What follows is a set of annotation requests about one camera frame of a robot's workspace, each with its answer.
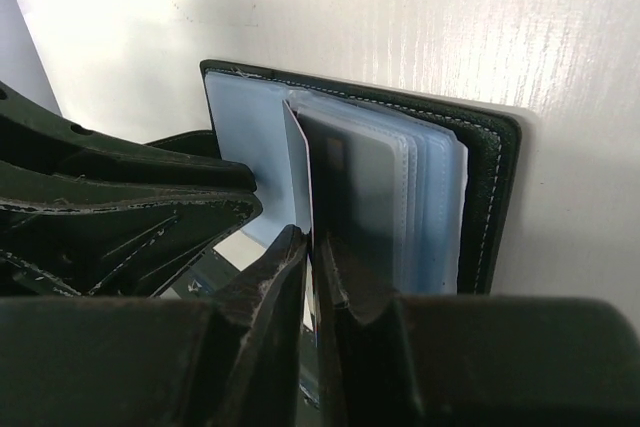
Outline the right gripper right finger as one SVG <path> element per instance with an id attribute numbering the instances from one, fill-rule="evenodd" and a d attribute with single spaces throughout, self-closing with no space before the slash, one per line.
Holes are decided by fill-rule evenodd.
<path id="1" fill-rule="evenodd" d="M 313 274 L 327 426 L 639 422 L 639 340 L 607 303 L 404 295 L 332 238 Z"/>

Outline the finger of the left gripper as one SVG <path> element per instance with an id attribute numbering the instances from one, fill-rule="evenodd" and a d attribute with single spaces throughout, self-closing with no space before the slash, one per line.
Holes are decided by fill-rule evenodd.
<path id="1" fill-rule="evenodd" d="M 148 144 L 1 90 L 1 292 L 152 297 L 262 210 L 198 130 Z"/>

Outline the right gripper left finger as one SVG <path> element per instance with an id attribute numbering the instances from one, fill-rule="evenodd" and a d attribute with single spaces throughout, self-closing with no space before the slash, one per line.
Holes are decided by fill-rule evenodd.
<path id="1" fill-rule="evenodd" d="M 1 303 L 5 426 L 291 426 L 308 240 L 285 227 L 213 296 Z"/>

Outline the black leather card holder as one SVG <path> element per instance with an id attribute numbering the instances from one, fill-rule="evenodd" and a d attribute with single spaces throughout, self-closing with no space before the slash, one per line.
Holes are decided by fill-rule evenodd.
<path id="1" fill-rule="evenodd" d="M 414 94 L 264 67 L 200 65 L 221 155 L 250 168 L 262 213 L 243 230 L 270 244 L 295 224 L 283 101 L 381 129 L 401 145 L 393 282 L 414 294 L 491 289 L 521 144 L 518 122 Z"/>

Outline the silver card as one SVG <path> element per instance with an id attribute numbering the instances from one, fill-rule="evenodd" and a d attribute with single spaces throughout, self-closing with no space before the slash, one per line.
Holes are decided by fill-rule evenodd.
<path id="1" fill-rule="evenodd" d="M 308 242 L 303 323 L 313 333 L 314 342 L 317 342 L 316 300 L 312 271 L 314 219 L 309 145 L 288 100 L 283 101 L 283 112 L 291 170 L 295 225 L 307 237 Z"/>

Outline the dark credit card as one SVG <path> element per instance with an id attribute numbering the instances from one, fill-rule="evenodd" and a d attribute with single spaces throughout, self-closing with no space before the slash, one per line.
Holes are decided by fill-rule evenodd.
<path id="1" fill-rule="evenodd" d="M 300 109 L 298 120 L 309 143 L 317 231 L 333 234 L 380 280 L 392 283 L 401 224 L 399 141 L 367 123 L 320 111 Z"/>

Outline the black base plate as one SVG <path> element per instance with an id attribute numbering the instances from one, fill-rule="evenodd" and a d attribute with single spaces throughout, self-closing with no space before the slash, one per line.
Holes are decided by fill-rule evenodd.
<path id="1" fill-rule="evenodd" d="M 320 409 L 318 351 L 315 335 L 305 329 L 300 338 L 299 389 L 304 401 Z"/>

